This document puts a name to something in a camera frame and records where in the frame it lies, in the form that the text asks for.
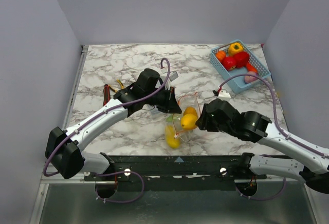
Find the yellow toy lemon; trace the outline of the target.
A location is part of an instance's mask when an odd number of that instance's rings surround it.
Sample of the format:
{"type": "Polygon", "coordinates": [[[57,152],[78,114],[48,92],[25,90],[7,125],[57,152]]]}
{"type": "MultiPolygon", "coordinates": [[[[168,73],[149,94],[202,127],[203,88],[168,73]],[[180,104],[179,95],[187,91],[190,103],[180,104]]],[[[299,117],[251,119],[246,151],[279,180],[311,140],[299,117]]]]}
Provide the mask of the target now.
{"type": "Polygon", "coordinates": [[[181,118],[180,124],[184,130],[193,130],[197,128],[197,126],[195,125],[195,122],[197,120],[198,120],[197,116],[185,115],[181,118]]]}

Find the yellow toy orange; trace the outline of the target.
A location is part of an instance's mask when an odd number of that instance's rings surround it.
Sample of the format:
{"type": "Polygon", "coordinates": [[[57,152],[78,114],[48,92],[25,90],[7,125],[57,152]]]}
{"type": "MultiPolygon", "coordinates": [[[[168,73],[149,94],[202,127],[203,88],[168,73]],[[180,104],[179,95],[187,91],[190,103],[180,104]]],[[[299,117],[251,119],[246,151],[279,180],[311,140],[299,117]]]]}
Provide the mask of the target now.
{"type": "Polygon", "coordinates": [[[188,107],[185,109],[183,115],[184,115],[184,116],[185,116],[185,115],[194,115],[194,116],[198,116],[198,113],[197,113],[197,111],[196,111],[196,109],[195,109],[194,107],[192,107],[192,106],[188,106],[188,107]]]}

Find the clear zip top bag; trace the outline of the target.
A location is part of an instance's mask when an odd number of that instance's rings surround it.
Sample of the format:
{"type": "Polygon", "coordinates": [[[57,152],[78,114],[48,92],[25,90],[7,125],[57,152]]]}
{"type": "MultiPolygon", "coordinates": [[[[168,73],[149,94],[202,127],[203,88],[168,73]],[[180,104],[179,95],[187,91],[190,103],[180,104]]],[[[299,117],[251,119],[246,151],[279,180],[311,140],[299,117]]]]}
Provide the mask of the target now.
{"type": "Polygon", "coordinates": [[[177,103],[182,113],[169,115],[164,128],[166,143],[172,149],[177,149],[192,139],[193,131],[197,128],[196,121],[200,117],[196,92],[181,96],[177,103]]]}

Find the yellow toy corn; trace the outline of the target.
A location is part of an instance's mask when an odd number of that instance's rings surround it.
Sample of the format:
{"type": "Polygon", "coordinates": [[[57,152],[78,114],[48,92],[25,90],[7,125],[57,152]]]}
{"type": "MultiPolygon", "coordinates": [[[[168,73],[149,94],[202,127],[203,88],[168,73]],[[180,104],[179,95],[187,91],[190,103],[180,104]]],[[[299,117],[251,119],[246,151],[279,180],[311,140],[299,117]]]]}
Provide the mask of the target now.
{"type": "Polygon", "coordinates": [[[167,145],[173,149],[176,149],[180,146],[180,139],[179,137],[175,137],[175,135],[175,129],[172,126],[167,125],[165,127],[165,140],[167,145]]]}

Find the red toy apple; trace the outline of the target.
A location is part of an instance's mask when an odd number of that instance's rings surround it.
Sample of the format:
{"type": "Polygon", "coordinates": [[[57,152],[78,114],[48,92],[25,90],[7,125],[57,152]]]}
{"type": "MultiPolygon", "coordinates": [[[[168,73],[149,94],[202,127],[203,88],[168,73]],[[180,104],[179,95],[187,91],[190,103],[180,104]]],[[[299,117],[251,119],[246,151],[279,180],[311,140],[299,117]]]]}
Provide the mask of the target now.
{"type": "Polygon", "coordinates": [[[225,57],[222,65],[227,71],[232,71],[236,68],[236,59],[234,57],[225,57]]]}

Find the blue plastic basket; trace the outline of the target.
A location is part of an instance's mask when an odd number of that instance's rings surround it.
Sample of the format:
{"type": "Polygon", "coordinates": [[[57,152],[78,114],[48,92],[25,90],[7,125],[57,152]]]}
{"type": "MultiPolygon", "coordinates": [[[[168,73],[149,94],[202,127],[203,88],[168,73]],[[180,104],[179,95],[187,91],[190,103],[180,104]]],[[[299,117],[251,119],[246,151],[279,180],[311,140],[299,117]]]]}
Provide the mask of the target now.
{"type": "MultiPolygon", "coordinates": [[[[246,74],[249,71],[245,66],[228,71],[216,57],[216,54],[220,51],[225,52],[226,55],[229,56],[229,48],[233,44],[234,46],[235,44],[239,44],[240,48],[242,48],[243,51],[249,55],[248,63],[257,70],[257,74],[259,77],[261,77],[262,79],[268,79],[271,76],[271,73],[267,69],[267,67],[241,40],[233,40],[225,46],[216,47],[211,49],[210,51],[210,63],[213,65],[215,70],[222,76],[224,80],[227,80],[230,77],[237,76],[240,74],[246,74]]],[[[228,86],[235,94],[248,90],[260,83],[259,80],[255,80],[251,83],[245,83],[244,77],[245,76],[239,76],[227,82],[228,86]]]]}

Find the red toy bell pepper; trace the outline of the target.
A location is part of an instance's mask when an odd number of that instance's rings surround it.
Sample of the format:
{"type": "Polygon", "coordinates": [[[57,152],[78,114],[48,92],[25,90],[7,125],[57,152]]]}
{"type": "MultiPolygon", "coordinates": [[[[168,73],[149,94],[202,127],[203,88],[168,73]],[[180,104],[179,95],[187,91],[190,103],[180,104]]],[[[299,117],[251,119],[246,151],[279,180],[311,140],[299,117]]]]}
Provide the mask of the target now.
{"type": "Polygon", "coordinates": [[[249,62],[250,55],[242,51],[235,54],[233,57],[236,60],[236,68],[242,68],[249,62]]]}

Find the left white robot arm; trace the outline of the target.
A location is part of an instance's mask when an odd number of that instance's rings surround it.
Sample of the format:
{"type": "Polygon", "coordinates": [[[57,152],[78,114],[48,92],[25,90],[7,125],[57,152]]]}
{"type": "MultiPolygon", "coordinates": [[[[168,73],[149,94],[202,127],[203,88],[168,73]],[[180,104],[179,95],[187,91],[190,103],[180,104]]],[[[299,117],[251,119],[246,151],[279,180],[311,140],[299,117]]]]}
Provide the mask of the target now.
{"type": "Polygon", "coordinates": [[[46,165],[52,164],[63,178],[77,173],[96,173],[102,180],[113,177],[113,162],[104,153],[85,152],[86,147],[112,125],[143,109],[155,106],[165,114],[180,114],[175,88],[168,84],[170,73],[162,75],[152,69],[142,71],[136,82],[117,91],[97,112],[65,130],[54,128],[48,138],[46,165]]]}

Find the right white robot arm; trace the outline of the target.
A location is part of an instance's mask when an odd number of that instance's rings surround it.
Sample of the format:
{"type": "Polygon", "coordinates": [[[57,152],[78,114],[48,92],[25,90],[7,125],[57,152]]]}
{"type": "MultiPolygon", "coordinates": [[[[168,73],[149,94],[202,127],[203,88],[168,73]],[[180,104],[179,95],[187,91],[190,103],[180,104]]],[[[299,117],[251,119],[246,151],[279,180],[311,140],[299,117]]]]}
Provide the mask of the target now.
{"type": "Polygon", "coordinates": [[[242,141],[271,147],[283,158],[253,155],[236,166],[244,179],[251,175],[276,175],[299,180],[314,191],[328,193],[328,148],[312,144],[284,129],[268,117],[255,112],[240,113],[229,102],[215,99],[205,104],[196,121],[200,130],[223,132],[242,141]]]}

